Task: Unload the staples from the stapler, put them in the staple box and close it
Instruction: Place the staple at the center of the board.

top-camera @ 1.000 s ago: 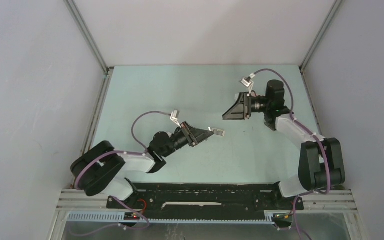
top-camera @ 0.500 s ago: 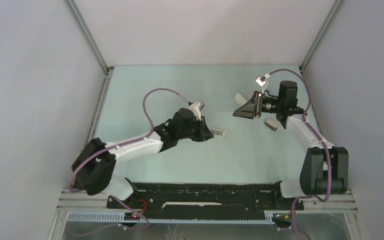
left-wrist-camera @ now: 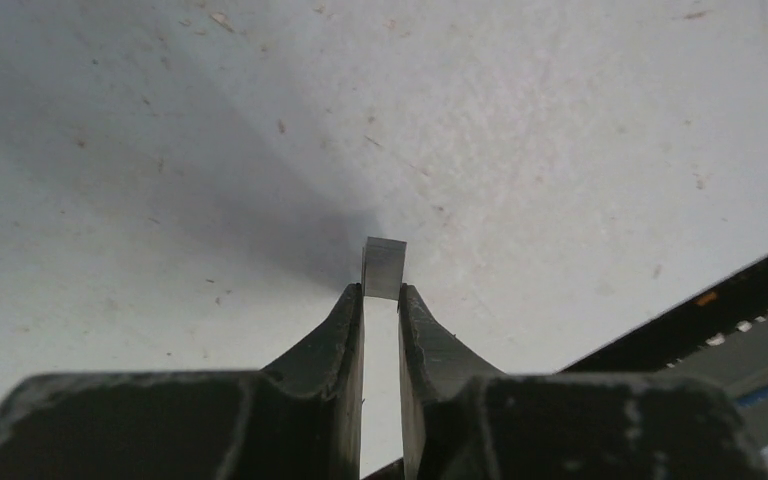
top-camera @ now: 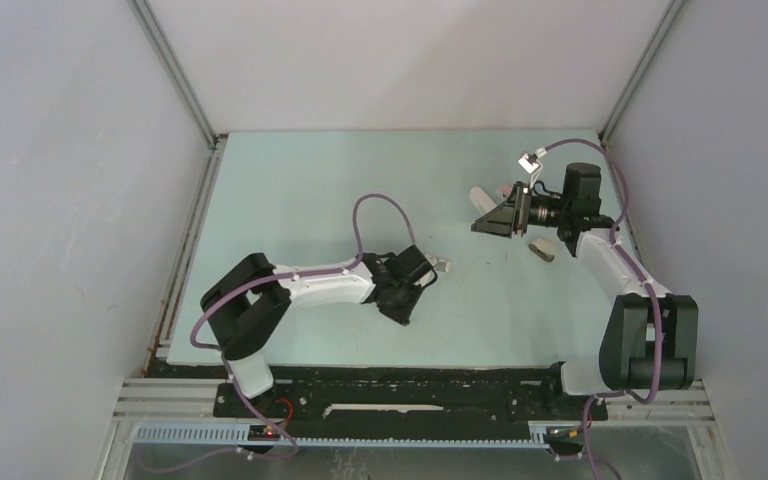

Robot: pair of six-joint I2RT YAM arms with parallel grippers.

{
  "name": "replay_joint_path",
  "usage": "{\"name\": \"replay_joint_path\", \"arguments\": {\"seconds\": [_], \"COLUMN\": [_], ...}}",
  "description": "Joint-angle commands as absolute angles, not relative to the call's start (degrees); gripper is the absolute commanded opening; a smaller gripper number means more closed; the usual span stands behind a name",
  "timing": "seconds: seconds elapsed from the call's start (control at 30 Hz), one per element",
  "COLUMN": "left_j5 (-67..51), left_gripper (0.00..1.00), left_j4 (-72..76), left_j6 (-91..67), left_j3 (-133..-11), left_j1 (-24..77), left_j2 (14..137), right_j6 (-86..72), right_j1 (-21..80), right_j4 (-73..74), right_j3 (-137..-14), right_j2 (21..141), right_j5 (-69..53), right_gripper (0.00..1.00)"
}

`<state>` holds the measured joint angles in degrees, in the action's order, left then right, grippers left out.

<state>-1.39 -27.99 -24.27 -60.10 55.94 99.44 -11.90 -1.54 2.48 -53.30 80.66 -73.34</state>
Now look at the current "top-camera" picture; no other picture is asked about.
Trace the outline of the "beige brown mini stapler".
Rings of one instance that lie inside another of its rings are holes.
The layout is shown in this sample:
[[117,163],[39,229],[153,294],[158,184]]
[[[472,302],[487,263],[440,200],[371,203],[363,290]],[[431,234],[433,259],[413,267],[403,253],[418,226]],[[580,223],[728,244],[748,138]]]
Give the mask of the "beige brown mini stapler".
[[556,245],[547,239],[536,238],[528,245],[530,251],[538,256],[542,261],[551,263],[557,255]]

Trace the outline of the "long white stapler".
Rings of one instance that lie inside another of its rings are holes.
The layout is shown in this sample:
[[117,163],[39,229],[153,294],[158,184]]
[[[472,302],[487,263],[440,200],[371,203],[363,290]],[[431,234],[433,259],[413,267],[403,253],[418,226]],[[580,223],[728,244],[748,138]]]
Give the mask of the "long white stapler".
[[469,191],[469,200],[481,216],[495,209],[498,202],[491,198],[484,189],[474,186]]

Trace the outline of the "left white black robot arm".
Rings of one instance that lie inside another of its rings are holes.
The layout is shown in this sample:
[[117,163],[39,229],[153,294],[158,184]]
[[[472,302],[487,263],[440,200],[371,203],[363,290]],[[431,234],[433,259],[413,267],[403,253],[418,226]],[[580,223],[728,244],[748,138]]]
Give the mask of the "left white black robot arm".
[[201,298],[202,315],[190,341],[197,348],[202,326],[215,341],[229,375],[239,386],[238,404],[264,416],[276,403],[276,390],[264,348],[288,311],[330,304],[371,304],[384,317],[406,326],[424,291],[438,273],[417,246],[400,253],[361,252],[340,263],[291,267],[271,263],[265,254],[246,256]]

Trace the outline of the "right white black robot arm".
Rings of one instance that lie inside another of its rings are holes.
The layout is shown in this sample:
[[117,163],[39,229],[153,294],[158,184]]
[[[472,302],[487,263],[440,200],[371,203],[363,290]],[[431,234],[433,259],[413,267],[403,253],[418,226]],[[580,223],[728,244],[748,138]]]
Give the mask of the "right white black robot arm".
[[561,363],[559,380],[541,392],[556,418],[576,411],[582,395],[629,392],[650,402],[695,380],[698,305],[657,282],[623,247],[613,219],[600,211],[600,189],[600,167],[577,162],[566,167],[559,193],[536,193],[523,182],[500,202],[479,187],[469,193],[481,214],[473,232],[512,238],[530,226],[555,229],[612,303],[597,357]]

